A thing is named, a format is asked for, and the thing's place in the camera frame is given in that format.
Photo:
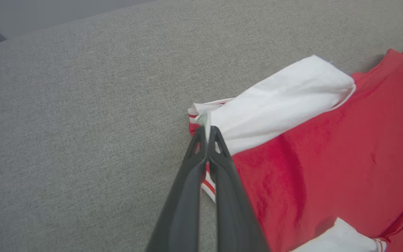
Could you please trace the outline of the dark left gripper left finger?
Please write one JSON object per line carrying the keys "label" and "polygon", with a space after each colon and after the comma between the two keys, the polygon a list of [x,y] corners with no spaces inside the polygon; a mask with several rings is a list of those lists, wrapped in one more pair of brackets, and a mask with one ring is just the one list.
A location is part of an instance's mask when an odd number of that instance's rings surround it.
{"label": "dark left gripper left finger", "polygon": [[146,252],[198,252],[200,191],[206,163],[206,133],[200,126],[192,136]]}

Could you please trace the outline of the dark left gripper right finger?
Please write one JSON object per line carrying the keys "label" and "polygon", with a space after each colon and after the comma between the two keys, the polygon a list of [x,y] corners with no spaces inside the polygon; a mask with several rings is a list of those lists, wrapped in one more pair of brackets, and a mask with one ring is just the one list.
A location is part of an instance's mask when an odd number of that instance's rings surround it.
{"label": "dark left gripper right finger", "polygon": [[215,183],[218,252],[270,252],[252,204],[218,127],[208,140],[209,173]]}

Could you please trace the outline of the red white Bulls 23 jersey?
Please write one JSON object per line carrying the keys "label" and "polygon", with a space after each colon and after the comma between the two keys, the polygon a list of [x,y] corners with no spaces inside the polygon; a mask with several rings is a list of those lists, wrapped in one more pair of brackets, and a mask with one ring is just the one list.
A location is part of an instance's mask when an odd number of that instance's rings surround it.
{"label": "red white Bulls 23 jersey", "polygon": [[309,56],[188,114],[222,132],[271,252],[403,252],[403,52],[351,76]]}

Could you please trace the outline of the grey fabric sofa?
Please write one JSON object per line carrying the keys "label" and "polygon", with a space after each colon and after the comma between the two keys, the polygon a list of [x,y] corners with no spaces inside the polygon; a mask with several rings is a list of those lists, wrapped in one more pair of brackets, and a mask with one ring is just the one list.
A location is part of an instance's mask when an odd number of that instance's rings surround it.
{"label": "grey fabric sofa", "polygon": [[403,51],[403,0],[160,0],[0,43],[0,252],[144,251],[193,102]]}

